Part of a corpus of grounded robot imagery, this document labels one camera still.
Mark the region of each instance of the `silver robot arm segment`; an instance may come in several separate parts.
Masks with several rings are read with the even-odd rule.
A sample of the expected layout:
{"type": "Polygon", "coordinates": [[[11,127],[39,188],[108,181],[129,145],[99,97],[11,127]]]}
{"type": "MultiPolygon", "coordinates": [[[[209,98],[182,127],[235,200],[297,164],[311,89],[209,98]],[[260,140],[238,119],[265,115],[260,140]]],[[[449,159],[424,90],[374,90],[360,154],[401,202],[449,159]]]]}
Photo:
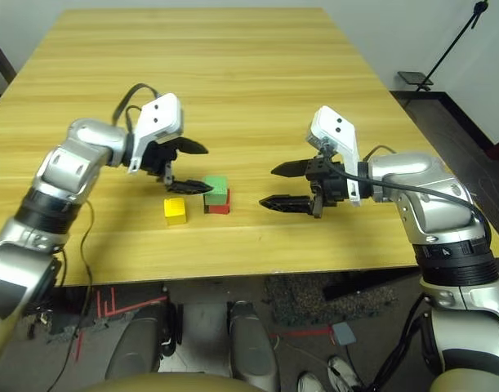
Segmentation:
{"type": "MultiPolygon", "coordinates": [[[[426,154],[372,158],[369,176],[462,198],[468,190],[426,154]]],[[[376,201],[398,208],[432,305],[423,324],[426,362],[437,373],[470,368],[499,376],[499,274],[483,225],[471,210],[428,194],[373,187],[376,201]]]]}
{"type": "MultiPolygon", "coordinates": [[[[46,156],[17,213],[0,232],[0,353],[26,305],[54,286],[60,262],[53,255],[68,241],[101,167],[131,164],[129,172],[154,167],[164,174],[182,145],[194,148],[192,154],[207,152],[191,140],[168,144],[181,135],[181,124],[180,102],[168,93],[142,108],[132,134],[90,118],[69,126],[66,140],[46,156]]],[[[200,192],[201,184],[195,181],[191,191],[200,192]]]]}
{"type": "Polygon", "coordinates": [[[126,132],[82,118],[44,159],[15,216],[0,233],[0,353],[25,306],[55,284],[53,256],[104,165],[118,166],[126,132]]]}
{"type": "Polygon", "coordinates": [[[499,273],[488,224],[470,208],[473,201],[467,188],[438,158],[423,153],[359,162],[354,127],[327,106],[315,114],[307,141],[319,150],[318,155],[282,163],[272,173],[305,176],[314,198],[279,194],[262,199],[261,205],[319,218],[322,207],[335,207],[346,199],[355,206],[369,197],[379,203],[394,202],[432,309],[421,322],[425,361],[437,374],[455,369],[446,380],[448,385],[456,382],[458,388],[465,386],[461,374],[466,373],[460,370],[499,379],[499,273]],[[336,153],[342,154],[343,164],[332,161],[336,153]]]}

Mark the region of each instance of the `white sneaker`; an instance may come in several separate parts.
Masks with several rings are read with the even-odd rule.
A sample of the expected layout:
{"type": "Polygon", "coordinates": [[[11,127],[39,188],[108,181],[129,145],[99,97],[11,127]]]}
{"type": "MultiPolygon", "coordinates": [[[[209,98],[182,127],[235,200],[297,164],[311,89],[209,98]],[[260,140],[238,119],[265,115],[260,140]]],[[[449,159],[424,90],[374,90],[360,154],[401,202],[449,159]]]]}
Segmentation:
{"type": "Polygon", "coordinates": [[[329,359],[327,373],[332,388],[337,392],[355,392],[363,389],[362,383],[351,366],[338,356],[329,359]]]}
{"type": "Polygon", "coordinates": [[[296,386],[298,392],[325,392],[320,380],[310,372],[302,373],[296,386]]]}

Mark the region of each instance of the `wooden table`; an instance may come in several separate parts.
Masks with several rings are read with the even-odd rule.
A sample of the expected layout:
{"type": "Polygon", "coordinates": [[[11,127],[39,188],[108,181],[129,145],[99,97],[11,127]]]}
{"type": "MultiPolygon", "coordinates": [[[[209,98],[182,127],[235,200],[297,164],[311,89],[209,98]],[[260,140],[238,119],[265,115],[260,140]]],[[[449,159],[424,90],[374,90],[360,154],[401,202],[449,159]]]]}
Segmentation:
{"type": "MultiPolygon", "coordinates": [[[[228,176],[232,213],[204,215],[201,196],[187,196],[189,223],[168,228],[169,195],[153,177],[103,169],[87,240],[96,283],[414,265],[392,204],[342,203],[322,220],[258,204],[271,194],[309,193],[304,178],[270,170],[315,154],[304,139],[321,105],[356,126],[361,156],[379,143],[435,154],[320,9],[64,13],[0,100],[0,228],[71,121],[109,119],[136,82],[180,97],[185,136],[210,154],[181,154],[176,176],[228,176]]],[[[87,281],[78,245],[88,215],[83,208],[71,230],[69,284],[87,281]]]]}

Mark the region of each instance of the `stacked blocks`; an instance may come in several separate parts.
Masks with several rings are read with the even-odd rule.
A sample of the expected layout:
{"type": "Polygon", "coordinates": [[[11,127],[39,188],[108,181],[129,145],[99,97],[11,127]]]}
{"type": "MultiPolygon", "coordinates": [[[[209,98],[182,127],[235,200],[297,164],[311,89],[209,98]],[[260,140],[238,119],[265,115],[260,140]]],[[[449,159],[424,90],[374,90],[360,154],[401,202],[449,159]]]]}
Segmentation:
{"type": "Polygon", "coordinates": [[[213,189],[203,195],[204,211],[211,214],[229,214],[230,191],[224,176],[205,176],[203,182],[213,189]]]}
{"type": "Polygon", "coordinates": [[[184,198],[166,198],[164,200],[164,216],[167,225],[184,224],[187,221],[184,198]]]}
{"type": "Polygon", "coordinates": [[[206,206],[207,207],[207,212],[210,214],[222,214],[222,215],[227,215],[229,214],[229,205],[231,202],[231,190],[227,189],[227,201],[225,204],[222,204],[221,206],[206,206]]]}

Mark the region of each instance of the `white wall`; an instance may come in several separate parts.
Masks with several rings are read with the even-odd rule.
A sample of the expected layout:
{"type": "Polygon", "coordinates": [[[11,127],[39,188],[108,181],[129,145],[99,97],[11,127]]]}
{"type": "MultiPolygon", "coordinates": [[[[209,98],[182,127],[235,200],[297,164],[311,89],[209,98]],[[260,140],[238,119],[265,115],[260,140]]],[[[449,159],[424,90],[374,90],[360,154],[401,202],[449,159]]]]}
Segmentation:
{"type": "MultiPolygon", "coordinates": [[[[0,46],[18,70],[69,8],[323,7],[388,88],[398,70],[425,70],[468,15],[466,0],[0,0],[0,46]]],[[[0,76],[0,92],[6,83],[0,76]]]]}

